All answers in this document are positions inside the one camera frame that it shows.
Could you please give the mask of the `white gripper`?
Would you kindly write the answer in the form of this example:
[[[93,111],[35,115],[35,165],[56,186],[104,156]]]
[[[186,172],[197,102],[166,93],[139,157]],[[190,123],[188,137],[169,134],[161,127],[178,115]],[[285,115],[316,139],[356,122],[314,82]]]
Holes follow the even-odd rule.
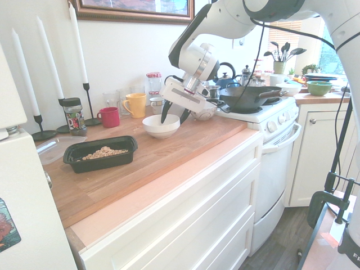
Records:
[[[160,90],[160,95],[166,99],[161,112],[161,124],[165,122],[172,103],[185,108],[179,118],[180,124],[188,118],[191,111],[199,113],[206,104],[205,97],[198,93],[187,92],[182,83],[175,79],[167,79],[165,86]]]

